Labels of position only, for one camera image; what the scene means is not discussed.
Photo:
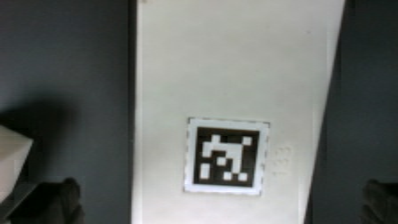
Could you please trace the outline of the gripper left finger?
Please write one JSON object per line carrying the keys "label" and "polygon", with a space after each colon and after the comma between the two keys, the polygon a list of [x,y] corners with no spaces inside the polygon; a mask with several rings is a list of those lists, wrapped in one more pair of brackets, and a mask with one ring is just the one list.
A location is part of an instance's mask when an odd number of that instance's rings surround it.
{"label": "gripper left finger", "polygon": [[86,224],[81,197],[74,178],[42,183],[11,213],[11,224]]}

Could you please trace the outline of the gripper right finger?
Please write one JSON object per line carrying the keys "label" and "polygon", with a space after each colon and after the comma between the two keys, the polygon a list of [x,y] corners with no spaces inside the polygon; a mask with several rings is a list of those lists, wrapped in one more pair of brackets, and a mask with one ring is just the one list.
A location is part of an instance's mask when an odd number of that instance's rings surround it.
{"label": "gripper right finger", "polygon": [[363,198],[361,224],[398,224],[398,183],[370,180]]}

